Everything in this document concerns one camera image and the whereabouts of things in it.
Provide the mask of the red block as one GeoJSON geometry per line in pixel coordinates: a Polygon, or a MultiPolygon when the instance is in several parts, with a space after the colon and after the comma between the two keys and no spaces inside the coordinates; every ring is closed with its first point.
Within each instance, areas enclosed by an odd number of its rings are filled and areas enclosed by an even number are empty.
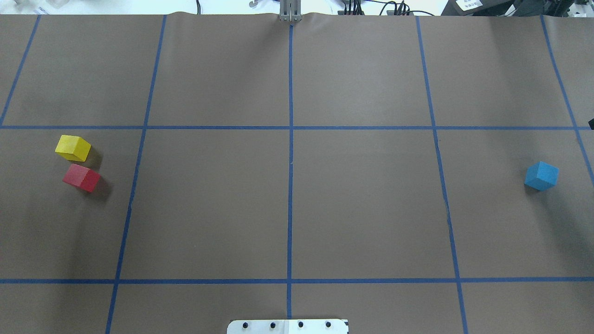
{"type": "Polygon", "coordinates": [[[101,175],[92,169],[79,164],[70,164],[62,182],[91,193],[95,190],[100,178],[101,175]]]}

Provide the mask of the blue block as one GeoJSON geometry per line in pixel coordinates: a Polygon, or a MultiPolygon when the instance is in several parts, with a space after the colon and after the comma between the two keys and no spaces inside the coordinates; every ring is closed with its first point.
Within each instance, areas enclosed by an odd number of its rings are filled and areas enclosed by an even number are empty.
{"type": "Polygon", "coordinates": [[[539,161],[528,167],[524,184],[539,192],[556,186],[560,170],[558,167],[539,161]]]}

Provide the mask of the yellow block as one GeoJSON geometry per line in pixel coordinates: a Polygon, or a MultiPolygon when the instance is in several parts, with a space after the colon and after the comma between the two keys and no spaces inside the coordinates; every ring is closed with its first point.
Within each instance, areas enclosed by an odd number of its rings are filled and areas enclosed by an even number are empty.
{"type": "Polygon", "coordinates": [[[54,152],[69,161],[86,161],[91,147],[80,136],[61,135],[54,152]]]}

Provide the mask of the grey metal clamp post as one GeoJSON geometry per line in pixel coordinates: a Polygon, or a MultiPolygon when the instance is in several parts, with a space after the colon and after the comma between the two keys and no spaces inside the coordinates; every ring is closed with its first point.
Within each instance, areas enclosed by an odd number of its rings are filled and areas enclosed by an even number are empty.
{"type": "Polygon", "coordinates": [[[279,0],[279,19],[282,22],[295,23],[303,19],[301,0],[279,0]]]}

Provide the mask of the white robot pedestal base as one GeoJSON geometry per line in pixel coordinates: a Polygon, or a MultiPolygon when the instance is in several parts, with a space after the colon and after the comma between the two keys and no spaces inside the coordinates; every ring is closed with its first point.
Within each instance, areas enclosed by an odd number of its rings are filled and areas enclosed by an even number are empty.
{"type": "Polygon", "coordinates": [[[237,320],[227,326],[227,334],[348,334],[348,320],[273,319],[237,320]]]}

